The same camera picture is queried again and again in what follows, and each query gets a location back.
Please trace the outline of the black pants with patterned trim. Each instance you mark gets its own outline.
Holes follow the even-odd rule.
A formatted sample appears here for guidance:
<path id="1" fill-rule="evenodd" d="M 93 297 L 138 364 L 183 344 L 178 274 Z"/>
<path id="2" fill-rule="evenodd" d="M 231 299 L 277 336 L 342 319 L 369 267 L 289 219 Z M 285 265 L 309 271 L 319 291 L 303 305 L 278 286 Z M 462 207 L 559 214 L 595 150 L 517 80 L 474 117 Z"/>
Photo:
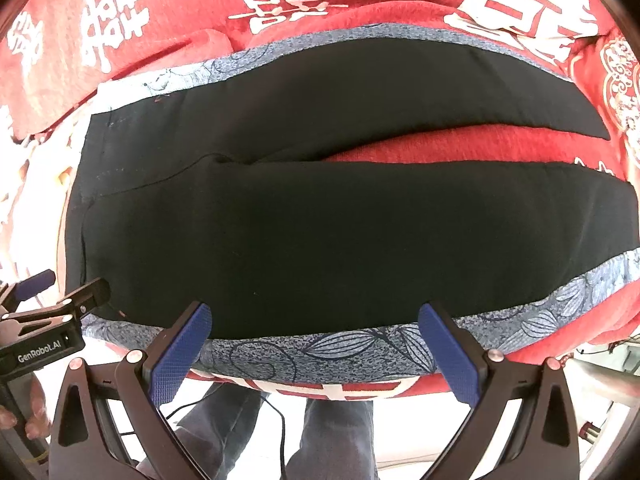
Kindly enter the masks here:
<path id="1" fill-rule="evenodd" d="M 133 347 L 193 300 L 198 367 L 274 382 L 430 374 L 419 308 L 560 353 L 639 292 L 639 211 L 566 77 L 376 24 L 107 84 L 65 219 L 65 285 Z"/>

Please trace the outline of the person's legs in jeans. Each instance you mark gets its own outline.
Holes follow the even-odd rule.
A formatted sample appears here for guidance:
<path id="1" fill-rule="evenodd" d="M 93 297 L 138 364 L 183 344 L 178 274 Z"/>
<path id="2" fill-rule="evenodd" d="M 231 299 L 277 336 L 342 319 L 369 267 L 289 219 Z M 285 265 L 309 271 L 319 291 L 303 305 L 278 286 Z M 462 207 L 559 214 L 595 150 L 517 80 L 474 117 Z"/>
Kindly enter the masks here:
<path id="1" fill-rule="evenodd" d="M 253 437 L 268 396 L 235 384 L 212 385 L 177 422 L 174 434 L 209 479 L 227 479 Z M 286 418 L 278 414 L 276 444 L 282 479 L 376 479 L 371 401 L 306 401 L 297 451 L 285 456 Z"/>

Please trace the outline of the red sofa cover white characters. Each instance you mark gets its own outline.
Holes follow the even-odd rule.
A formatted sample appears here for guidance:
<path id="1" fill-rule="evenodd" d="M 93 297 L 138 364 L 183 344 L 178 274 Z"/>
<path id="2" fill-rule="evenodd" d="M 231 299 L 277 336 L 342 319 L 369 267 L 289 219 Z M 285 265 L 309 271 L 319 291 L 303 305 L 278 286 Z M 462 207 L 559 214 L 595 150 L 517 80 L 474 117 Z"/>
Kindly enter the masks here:
<path id="1" fill-rule="evenodd" d="M 616 166 L 636 191 L 639 211 L 639 63 L 600 0 L 14 0 L 1 19 L 2 278 L 54 271 L 55 285 L 37 297 L 41 307 L 77 288 L 65 285 L 66 212 L 107 84 L 376 24 L 416 26 L 436 38 L 458 34 L 566 77 L 612 136 Z M 637 297 L 617 308 L 612 330 L 563 352 L 493 349 L 539 363 L 582 344 L 612 344 L 637 329 Z M 198 367 L 203 350 L 195 378 L 252 390 L 363 400 L 445 389 L 432 354 L 430 374 L 316 384 L 209 373 Z"/>

